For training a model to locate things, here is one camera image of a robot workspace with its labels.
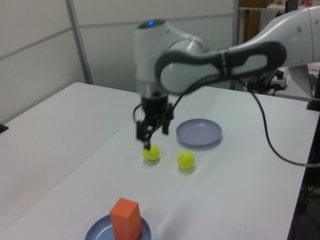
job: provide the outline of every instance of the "cardboard box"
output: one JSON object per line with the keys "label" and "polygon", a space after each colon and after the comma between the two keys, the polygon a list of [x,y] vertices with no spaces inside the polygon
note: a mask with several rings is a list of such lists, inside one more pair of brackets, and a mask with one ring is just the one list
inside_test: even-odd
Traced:
{"label": "cardboard box", "polygon": [[275,0],[239,0],[239,7],[267,8]]}

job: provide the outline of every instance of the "black cable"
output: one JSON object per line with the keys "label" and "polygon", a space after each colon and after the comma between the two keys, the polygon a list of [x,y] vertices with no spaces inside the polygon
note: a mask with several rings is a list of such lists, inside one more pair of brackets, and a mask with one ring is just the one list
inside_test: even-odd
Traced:
{"label": "black cable", "polygon": [[132,115],[133,115],[133,121],[134,121],[135,123],[137,122],[137,119],[136,119],[136,111],[137,111],[140,107],[142,107],[143,104],[144,104],[144,102],[142,101],[142,102],[140,102],[137,106],[135,106],[134,109],[133,109]]}
{"label": "black cable", "polygon": [[[241,85],[243,85],[244,87],[246,86],[245,83],[243,83],[240,79],[236,78],[235,80],[237,80]],[[175,109],[175,107],[177,106],[177,104],[179,103],[179,101],[182,99],[182,97],[186,94],[192,93],[195,90],[199,89],[200,87],[204,86],[204,85],[208,85],[208,84],[212,84],[212,83],[216,83],[220,81],[220,76],[218,75],[209,75],[206,77],[201,78],[200,80],[196,81],[194,84],[192,84],[190,87],[188,87],[177,99],[177,101],[175,102],[173,109]],[[271,144],[270,138],[269,138],[269,133],[268,133],[268,126],[267,126],[267,120],[266,120],[266,115],[265,115],[265,111],[259,101],[259,99],[257,98],[257,96],[250,90],[248,89],[248,92],[251,93],[251,95],[253,96],[253,98],[255,99],[256,103],[258,104],[261,114],[262,114],[262,118],[263,118],[263,125],[264,125],[264,131],[265,131],[265,137],[266,140],[270,146],[270,148],[272,149],[272,151],[283,161],[293,164],[293,165],[297,165],[297,166],[303,166],[306,168],[320,168],[320,163],[300,163],[300,162],[295,162],[295,161],[291,161],[285,157],[283,157],[282,155],[280,155],[276,149],[274,148],[274,146]]]}
{"label": "black cable", "polygon": [[277,91],[277,89],[275,88],[274,91],[273,91],[273,93],[272,93],[272,96],[273,96],[273,97],[275,96],[276,91]]}
{"label": "black cable", "polygon": [[[243,83],[240,79],[236,79],[241,85],[243,85],[244,87],[246,86],[245,83]],[[291,161],[289,159],[286,159],[285,157],[281,156],[276,149],[274,148],[274,146],[271,144],[270,138],[269,138],[269,133],[268,133],[268,127],[267,127],[267,120],[266,120],[266,115],[265,115],[265,111],[259,101],[259,99],[257,98],[257,96],[250,90],[247,89],[248,92],[251,93],[251,95],[254,97],[256,103],[259,105],[259,108],[261,110],[261,114],[262,114],[262,118],[263,118],[263,125],[264,125],[264,131],[265,131],[265,137],[266,140],[270,146],[270,148],[272,149],[272,151],[279,157],[281,158],[283,161],[293,164],[293,165],[297,165],[297,166],[304,166],[307,168],[319,168],[320,167],[320,163],[300,163],[300,162],[295,162],[295,161]]]}

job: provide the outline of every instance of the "white wall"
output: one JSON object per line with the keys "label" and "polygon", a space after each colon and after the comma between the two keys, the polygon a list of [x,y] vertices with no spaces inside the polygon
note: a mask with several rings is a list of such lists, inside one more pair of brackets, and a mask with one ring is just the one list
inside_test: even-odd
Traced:
{"label": "white wall", "polygon": [[232,45],[234,0],[74,0],[93,84],[136,91],[134,31],[148,19],[168,19],[212,50]]}
{"label": "white wall", "polygon": [[65,0],[1,0],[0,123],[85,82]]}

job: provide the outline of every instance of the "power strip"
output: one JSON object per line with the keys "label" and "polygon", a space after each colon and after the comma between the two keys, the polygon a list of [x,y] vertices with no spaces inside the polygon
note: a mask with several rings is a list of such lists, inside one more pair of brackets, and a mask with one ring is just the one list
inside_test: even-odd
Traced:
{"label": "power strip", "polygon": [[282,79],[278,79],[277,76],[274,76],[270,82],[270,86],[272,89],[275,89],[277,86],[278,90],[285,90],[287,85],[287,78],[283,77]]}

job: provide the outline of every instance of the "purple plate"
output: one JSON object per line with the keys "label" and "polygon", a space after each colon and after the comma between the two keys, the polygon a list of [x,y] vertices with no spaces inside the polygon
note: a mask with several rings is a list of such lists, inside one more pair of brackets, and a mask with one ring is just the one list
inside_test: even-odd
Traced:
{"label": "purple plate", "polygon": [[214,145],[222,137],[219,124],[202,118],[184,121],[176,128],[175,133],[180,142],[193,147]]}

